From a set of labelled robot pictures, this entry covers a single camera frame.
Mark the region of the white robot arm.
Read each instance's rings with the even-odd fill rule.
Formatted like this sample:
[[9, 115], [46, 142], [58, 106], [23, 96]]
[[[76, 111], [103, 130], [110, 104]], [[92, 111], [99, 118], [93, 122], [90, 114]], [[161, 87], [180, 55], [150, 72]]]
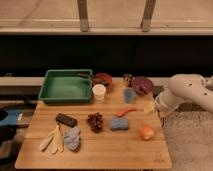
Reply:
[[152, 110], [172, 113], [185, 102], [192, 102], [213, 114], [213, 76], [209, 79], [199, 74], [176, 74], [168, 86], [151, 103]]

